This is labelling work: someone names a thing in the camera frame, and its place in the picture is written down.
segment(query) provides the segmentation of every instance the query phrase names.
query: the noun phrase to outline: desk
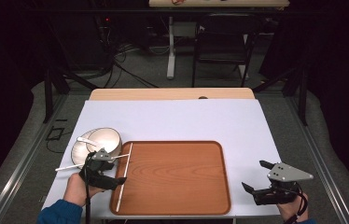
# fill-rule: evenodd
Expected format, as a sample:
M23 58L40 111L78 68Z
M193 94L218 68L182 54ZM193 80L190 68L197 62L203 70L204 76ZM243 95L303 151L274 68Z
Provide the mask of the desk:
M200 96L209 99L196 100ZM124 143L215 140L223 148L231 208L224 216L210 217L278 215L275 205L256 206L253 197L242 187L242 182L245 182L256 189L266 189L270 185L266 177L269 170L260 167L258 161L280 161L262 109L250 89L95 90L81 111L60 166L73 164L70 155L78 136L101 127L116 129ZM78 170L66 170L56 175L44 207L62 198L67 178L74 172ZM105 172L105 175L114 176L115 172L113 169ZM115 216L108 209L110 198L109 190L100 193L99 197L93 197L91 217L178 218Z
M289 4L288 0L188 0L183 4L174 5L171 0L149 0L151 7L287 7ZM169 18L169 61L168 61L168 72L167 78L172 79L175 77L175 46L174 32L175 23L173 17ZM244 72L244 66L240 66L241 73Z

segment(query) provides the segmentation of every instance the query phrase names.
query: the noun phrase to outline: wooden board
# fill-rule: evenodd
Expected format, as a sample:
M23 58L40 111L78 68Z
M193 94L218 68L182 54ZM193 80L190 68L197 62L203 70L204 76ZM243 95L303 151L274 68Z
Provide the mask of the wooden board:
M119 192L110 210L128 216L225 215L230 194L221 145L214 141L132 142L127 181L118 212ZM124 144L128 154L131 142ZM116 177L124 175L119 159Z

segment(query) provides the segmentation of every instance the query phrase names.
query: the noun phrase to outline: chopsticks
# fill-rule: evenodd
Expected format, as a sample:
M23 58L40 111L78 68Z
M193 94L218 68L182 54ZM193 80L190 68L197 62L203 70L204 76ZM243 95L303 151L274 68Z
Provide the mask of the chopsticks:
M126 177L126 174L128 173L128 166L129 166L129 160L131 159L132 147L133 147L133 143L131 143L131 148L129 149L129 154L128 154L129 157L128 157L128 161L127 161L126 166L125 166L124 177ZM121 205L122 194L124 192L124 186L125 186L125 183L123 185L121 185L121 191L119 192L119 202L117 203L116 212L119 211L119 206Z

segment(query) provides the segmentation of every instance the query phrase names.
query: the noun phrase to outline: black cable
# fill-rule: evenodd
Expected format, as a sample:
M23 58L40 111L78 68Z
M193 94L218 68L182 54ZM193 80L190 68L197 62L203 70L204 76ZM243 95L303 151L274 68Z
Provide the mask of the black cable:
M54 136L54 137L52 137L52 138L61 137L61 136L63 136L63 135L69 134L69 133L72 133L72 132L62 133L61 135ZM53 141L53 140L47 140L47 143L46 143L46 148L47 148L48 151L53 152L53 153L64 153L64 151L55 151L55 150L53 150L53 149L50 149L50 148L49 148L49 142L50 142L50 141Z
M280 189L280 190L283 190L283 191L286 191L286 192L290 192L290 193L293 193L293 194L296 194L297 196L300 196L301 197L301 200L300 200L300 208L299 208L299 211L297 212L297 214L295 214L293 217L289 218L287 221L285 221L284 224L293 224L293 223L297 223L297 219L302 216L302 214L306 211L306 209L308 208L308 200L306 199L306 197L303 195L302 193L302 189L300 188L299 186L299 189L300 191L299 192L296 192L296 191L293 191L293 190L289 190L289 189Z
M111 68L110 75L108 75L107 82L104 84L103 89L105 89L108 85L108 82L110 81L111 77L113 76L113 68Z
M146 87L148 87L148 85L152 86L152 87L155 87L155 88L158 88L158 86L152 84L151 82L148 82L146 81L145 79L129 72L128 70L126 70L125 68L123 68L120 64L114 62L114 65L118 68L120 68L121 70L123 70L124 72L128 73L129 75L131 75L133 78L135 78L136 80L138 80L140 83L142 83L143 85L145 85Z
M84 169L84 176L85 176L85 191L86 191L86 199L85 199L85 223L90 224L91 223L91 197L90 197L90 177L88 175L87 169L89 169L89 166L91 164L91 157L88 156L85 160L85 166Z
M113 89L117 85L117 82L119 82L121 75L122 75L122 69L119 71L119 77L117 78L117 80L114 82L114 84L109 89Z

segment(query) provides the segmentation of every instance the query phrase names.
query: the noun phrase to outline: blue sleeve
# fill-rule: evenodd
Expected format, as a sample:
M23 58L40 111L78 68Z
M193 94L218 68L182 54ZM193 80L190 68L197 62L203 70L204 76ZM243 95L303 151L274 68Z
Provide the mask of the blue sleeve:
M81 222L82 207L58 200L50 207L44 208L38 215L38 224L79 224Z
M298 224L316 224L317 222L313 218L309 218L308 220L298 222Z

